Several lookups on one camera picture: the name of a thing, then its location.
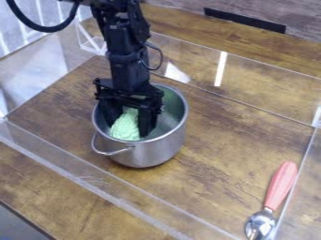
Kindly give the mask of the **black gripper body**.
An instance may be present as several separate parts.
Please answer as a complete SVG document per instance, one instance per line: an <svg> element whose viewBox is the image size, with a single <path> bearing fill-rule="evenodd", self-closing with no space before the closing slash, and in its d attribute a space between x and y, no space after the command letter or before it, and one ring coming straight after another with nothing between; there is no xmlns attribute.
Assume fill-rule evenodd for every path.
<svg viewBox="0 0 321 240"><path fill-rule="evenodd" d="M151 85L148 52L107 52L107 59L111 77L92 81L101 112L121 113L123 109L129 107L144 113L160 113L164 94Z"/></svg>

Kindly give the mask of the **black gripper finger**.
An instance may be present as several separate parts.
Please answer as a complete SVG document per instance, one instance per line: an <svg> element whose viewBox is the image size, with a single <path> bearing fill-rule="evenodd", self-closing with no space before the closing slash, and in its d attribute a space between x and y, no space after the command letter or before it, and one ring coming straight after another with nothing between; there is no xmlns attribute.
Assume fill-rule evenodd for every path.
<svg viewBox="0 0 321 240"><path fill-rule="evenodd" d="M137 111L139 135L145 137L156 125L157 111L155 109L140 109Z"/></svg>
<svg viewBox="0 0 321 240"><path fill-rule="evenodd" d="M99 110L104 116L105 122L111 127L116 119L123 113L123 107L115 99L103 100L99 102Z"/></svg>

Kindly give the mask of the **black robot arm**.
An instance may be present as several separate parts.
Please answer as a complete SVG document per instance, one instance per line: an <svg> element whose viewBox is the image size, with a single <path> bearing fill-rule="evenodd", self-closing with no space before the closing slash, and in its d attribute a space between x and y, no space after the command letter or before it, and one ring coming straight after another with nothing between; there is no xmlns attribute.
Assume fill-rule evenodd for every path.
<svg viewBox="0 0 321 240"><path fill-rule="evenodd" d="M111 127L124 108L137 111L139 136L147 137L156 126L164 93L149 83L147 23L137 0L95 0L92 15L107 42L109 79L93 80L97 107Z"/></svg>

